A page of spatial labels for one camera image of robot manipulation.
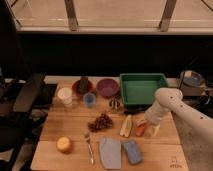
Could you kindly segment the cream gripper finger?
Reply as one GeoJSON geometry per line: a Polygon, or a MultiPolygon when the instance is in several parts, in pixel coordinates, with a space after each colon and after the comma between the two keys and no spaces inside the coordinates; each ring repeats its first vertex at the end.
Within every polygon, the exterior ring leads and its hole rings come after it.
{"type": "Polygon", "coordinates": [[[156,126],[152,126],[152,137],[155,137],[158,132],[159,132],[159,129],[160,129],[160,124],[159,125],[156,125],[156,126]]]}
{"type": "Polygon", "coordinates": [[[147,122],[148,122],[147,119],[143,118],[143,119],[137,121],[137,126],[140,126],[140,125],[145,124],[147,122]]]}

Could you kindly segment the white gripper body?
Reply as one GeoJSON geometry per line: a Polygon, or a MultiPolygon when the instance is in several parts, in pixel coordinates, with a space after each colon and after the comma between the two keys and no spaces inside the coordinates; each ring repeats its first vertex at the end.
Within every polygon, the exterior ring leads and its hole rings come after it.
{"type": "Polygon", "coordinates": [[[158,100],[145,111],[145,119],[154,126],[157,126],[162,121],[164,115],[170,112],[170,109],[163,106],[158,100]]]}

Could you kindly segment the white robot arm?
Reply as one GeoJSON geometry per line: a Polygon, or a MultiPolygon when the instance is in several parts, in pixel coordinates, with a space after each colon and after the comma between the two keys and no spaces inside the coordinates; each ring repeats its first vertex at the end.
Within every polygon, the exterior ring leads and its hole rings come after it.
{"type": "Polygon", "coordinates": [[[213,144],[213,119],[187,105],[179,89],[159,88],[155,91],[154,97],[153,104],[136,121],[137,125],[148,122],[158,126],[166,113],[174,112],[201,137],[213,144]]]}

